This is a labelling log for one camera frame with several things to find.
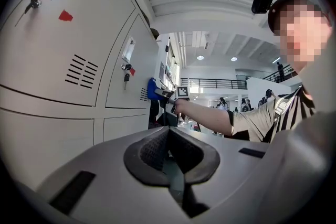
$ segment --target hand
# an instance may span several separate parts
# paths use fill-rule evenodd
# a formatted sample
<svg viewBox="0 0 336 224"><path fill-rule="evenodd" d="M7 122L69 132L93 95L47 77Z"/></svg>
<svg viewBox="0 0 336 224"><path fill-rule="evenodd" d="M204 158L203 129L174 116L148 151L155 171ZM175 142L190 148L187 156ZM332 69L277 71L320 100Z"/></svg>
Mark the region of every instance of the hand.
<svg viewBox="0 0 336 224"><path fill-rule="evenodd" d="M188 102L184 99L177 99L175 101L175 106L176 106L176 109L175 109L175 114L180 114L180 113L183 113L183 109L184 109L184 104L185 102Z"/></svg>

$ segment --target lock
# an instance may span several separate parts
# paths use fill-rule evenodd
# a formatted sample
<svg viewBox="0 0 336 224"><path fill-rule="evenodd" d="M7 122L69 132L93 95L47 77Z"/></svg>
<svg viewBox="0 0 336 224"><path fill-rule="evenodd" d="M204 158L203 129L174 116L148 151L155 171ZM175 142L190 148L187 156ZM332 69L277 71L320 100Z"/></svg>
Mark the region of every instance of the lock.
<svg viewBox="0 0 336 224"><path fill-rule="evenodd" d="M25 11L22 13L21 17L19 18L19 20L17 21L17 23L15 24L15 26L17 26L17 24L19 23L19 21L21 20L21 18L31 9L31 8L39 8L41 7L42 1L41 0L30 0L29 5L26 7Z"/></svg>
<svg viewBox="0 0 336 224"><path fill-rule="evenodd" d="M131 70L131 68L132 68L132 65L129 63L127 65L125 65L124 63L121 65L121 69L125 71Z"/></svg>

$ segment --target ventilation slot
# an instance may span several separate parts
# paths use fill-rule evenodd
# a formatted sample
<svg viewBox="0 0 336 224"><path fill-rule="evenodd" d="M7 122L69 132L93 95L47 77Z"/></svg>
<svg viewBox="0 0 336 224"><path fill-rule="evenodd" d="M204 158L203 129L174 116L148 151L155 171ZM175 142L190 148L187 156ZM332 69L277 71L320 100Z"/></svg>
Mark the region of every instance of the ventilation slot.
<svg viewBox="0 0 336 224"><path fill-rule="evenodd" d="M75 54L72 58L65 81L92 89L97 70L97 65Z"/></svg>
<svg viewBox="0 0 336 224"><path fill-rule="evenodd" d="M141 88L140 101L148 101L147 90L145 88Z"/></svg>

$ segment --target shirt sleeve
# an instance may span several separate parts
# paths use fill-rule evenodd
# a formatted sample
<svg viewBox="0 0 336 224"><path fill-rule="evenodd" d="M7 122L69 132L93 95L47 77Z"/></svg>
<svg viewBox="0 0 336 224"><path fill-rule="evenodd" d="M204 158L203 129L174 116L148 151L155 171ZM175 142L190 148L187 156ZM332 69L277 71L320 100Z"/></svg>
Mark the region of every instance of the shirt sleeve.
<svg viewBox="0 0 336 224"><path fill-rule="evenodd" d="M248 131L250 141L262 141L274 124L276 101L277 99L274 99L261 105L258 109L234 114L232 122L230 119L230 123L233 126L232 135Z"/></svg>

